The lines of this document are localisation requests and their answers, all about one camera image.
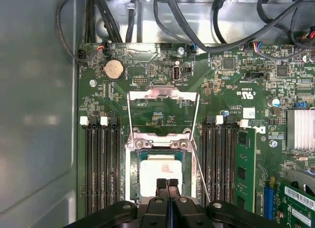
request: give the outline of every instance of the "heatsink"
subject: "heatsink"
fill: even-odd
[[[315,150],[315,110],[287,111],[287,148]]]

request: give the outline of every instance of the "cable connector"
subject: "cable connector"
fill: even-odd
[[[221,9],[226,0],[215,0],[212,5],[212,10]]]

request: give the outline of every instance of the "usb port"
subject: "usb port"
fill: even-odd
[[[173,67],[173,80],[179,80],[179,66],[174,66]]]

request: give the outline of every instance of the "capacitor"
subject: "capacitor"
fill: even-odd
[[[280,100],[278,98],[272,98],[268,101],[269,107],[279,107],[280,106]]]
[[[220,114],[224,117],[228,116],[230,113],[227,110],[220,111]]]
[[[310,56],[310,62],[315,63],[315,55]]]

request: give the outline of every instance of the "white sticker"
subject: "white sticker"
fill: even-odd
[[[254,107],[244,107],[243,108],[243,118],[244,119],[255,119],[255,108]]]
[[[300,193],[288,188],[287,186],[285,187],[284,193],[286,195],[288,195],[289,197],[295,199],[296,201],[300,202],[301,204],[312,209],[313,211],[315,211],[315,202],[310,200],[309,198],[307,198],[307,197],[301,195]]]
[[[312,221],[308,219],[306,216],[304,216],[303,214],[296,211],[294,208],[292,208],[292,215],[295,216],[300,221],[302,221],[304,224],[308,225],[309,227],[311,226]]]

